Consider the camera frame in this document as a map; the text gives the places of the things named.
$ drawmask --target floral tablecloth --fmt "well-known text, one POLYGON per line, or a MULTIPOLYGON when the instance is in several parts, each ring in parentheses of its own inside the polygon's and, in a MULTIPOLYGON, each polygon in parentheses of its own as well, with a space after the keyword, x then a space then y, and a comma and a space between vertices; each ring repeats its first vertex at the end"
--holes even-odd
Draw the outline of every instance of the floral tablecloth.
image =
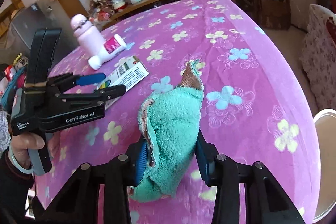
MULTIPOLYGON (((320 153, 307 101, 283 56, 240 8, 230 0, 182 0, 103 31, 106 39, 114 34, 124 37, 127 49, 98 72, 108 75, 126 57, 136 55, 150 75, 108 109, 105 118, 61 133, 52 170, 37 178, 44 206, 81 163, 106 163, 136 142, 141 103, 152 92, 171 90, 180 82, 186 63, 200 59, 205 95, 200 126, 206 140, 237 162, 263 161, 305 222, 312 222, 320 153)), ((87 60, 78 47, 51 75, 94 73, 87 60)), ((78 86, 70 92, 94 89, 78 86)), ((241 193, 240 223, 245 223, 243 187, 241 193)), ((216 188, 203 183, 194 159, 174 198, 150 203, 130 199, 132 223, 211 223, 215 196, 216 188)))

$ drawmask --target sleeve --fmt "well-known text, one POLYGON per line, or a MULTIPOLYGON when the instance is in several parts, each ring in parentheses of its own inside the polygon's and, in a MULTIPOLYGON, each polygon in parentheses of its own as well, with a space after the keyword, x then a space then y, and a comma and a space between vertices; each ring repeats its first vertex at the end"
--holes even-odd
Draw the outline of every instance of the sleeve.
POLYGON ((0 204, 17 217, 24 217, 28 189, 33 184, 33 176, 20 172, 5 151, 0 159, 0 204))

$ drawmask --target fuzzy towel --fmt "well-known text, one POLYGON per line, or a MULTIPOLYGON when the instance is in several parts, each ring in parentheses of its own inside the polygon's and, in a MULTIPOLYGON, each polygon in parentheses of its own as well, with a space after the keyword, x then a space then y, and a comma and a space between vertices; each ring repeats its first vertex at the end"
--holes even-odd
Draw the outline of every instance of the fuzzy towel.
POLYGON ((194 155, 200 128, 203 84, 195 66, 187 64, 181 83, 166 93, 153 93, 142 104, 139 127, 150 158, 144 178, 131 190, 139 202, 174 196, 194 155))

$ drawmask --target barcode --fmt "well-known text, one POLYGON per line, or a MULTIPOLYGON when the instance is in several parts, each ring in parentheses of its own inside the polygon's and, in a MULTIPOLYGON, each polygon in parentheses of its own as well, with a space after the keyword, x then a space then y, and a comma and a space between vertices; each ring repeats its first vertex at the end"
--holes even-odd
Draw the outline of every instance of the barcode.
POLYGON ((144 76, 145 74, 139 68, 136 68, 134 71, 130 72, 123 78, 122 84, 124 84, 126 86, 126 90, 128 90, 133 85, 138 83, 144 76))
POLYGON ((118 68, 118 72, 119 72, 119 75, 123 75, 126 71, 124 70, 124 66, 121 65, 119 68, 118 68))

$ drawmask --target screw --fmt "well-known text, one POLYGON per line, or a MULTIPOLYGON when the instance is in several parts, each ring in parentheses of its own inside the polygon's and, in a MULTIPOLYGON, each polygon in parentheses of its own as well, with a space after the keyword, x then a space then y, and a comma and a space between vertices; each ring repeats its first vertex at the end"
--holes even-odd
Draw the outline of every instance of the screw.
POLYGON ((120 161, 125 161, 128 159, 128 156, 126 154, 121 154, 118 156, 118 160, 120 161))
POLYGON ((88 170, 90 168, 90 165, 89 164, 82 164, 81 165, 81 169, 82 170, 88 170))
POLYGON ((226 156, 224 154, 218 154, 216 157, 218 160, 226 160, 226 156))
POLYGON ((257 161, 255 164, 256 168, 263 169, 265 165, 261 161, 257 161))

